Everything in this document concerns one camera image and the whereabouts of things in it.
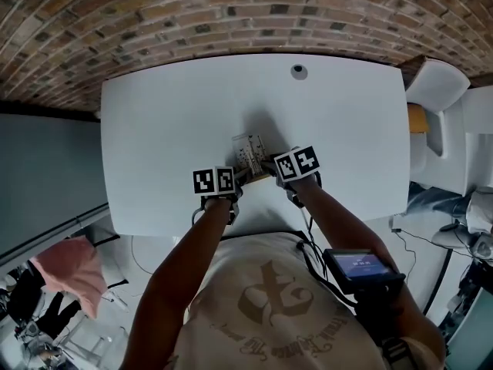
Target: gray wall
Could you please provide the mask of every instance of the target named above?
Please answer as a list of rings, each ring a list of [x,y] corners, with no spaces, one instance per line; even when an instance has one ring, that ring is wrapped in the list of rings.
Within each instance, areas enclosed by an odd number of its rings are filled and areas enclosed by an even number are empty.
[[[99,123],[0,114],[0,257],[107,201]]]

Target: black pants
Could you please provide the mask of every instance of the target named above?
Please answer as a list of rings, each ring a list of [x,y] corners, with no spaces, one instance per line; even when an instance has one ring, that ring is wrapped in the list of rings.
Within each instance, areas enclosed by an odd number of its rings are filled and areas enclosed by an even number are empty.
[[[63,328],[69,324],[72,317],[81,309],[80,303],[74,300],[59,314],[62,300],[63,294],[60,292],[57,293],[49,304],[46,313],[36,322],[39,330],[45,332],[53,340],[62,333]]]

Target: table top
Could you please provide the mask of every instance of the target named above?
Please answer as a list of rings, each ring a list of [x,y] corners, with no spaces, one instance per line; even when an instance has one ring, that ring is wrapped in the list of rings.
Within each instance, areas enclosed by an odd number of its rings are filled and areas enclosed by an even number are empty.
[[[292,68],[303,65],[305,80]],[[405,210],[407,106],[399,69],[318,55],[233,55],[173,63],[102,87],[102,155],[116,231],[182,236],[200,205],[192,171],[235,164],[232,137],[268,153],[312,145],[323,188],[362,220]],[[245,187],[226,234],[305,227],[274,179]]]

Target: person's left arm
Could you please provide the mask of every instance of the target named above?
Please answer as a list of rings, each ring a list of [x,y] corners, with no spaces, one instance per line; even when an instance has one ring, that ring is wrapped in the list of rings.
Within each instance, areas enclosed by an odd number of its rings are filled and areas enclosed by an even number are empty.
[[[153,274],[140,300],[120,370],[162,370],[185,310],[200,288],[230,219],[231,202],[214,200]]]

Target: person's right arm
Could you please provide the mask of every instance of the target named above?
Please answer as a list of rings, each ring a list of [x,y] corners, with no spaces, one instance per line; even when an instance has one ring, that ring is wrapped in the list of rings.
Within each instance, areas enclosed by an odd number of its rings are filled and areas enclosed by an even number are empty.
[[[344,208],[311,178],[291,181],[300,201],[334,249],[365,249],[398,271],[384,242],[361,220]],[[441,363],[445,360],[445,344],[438,328],[420,311],[405,284],[394,303],[402,310],[396,318],[399,337],[410,337],[428,346]]]

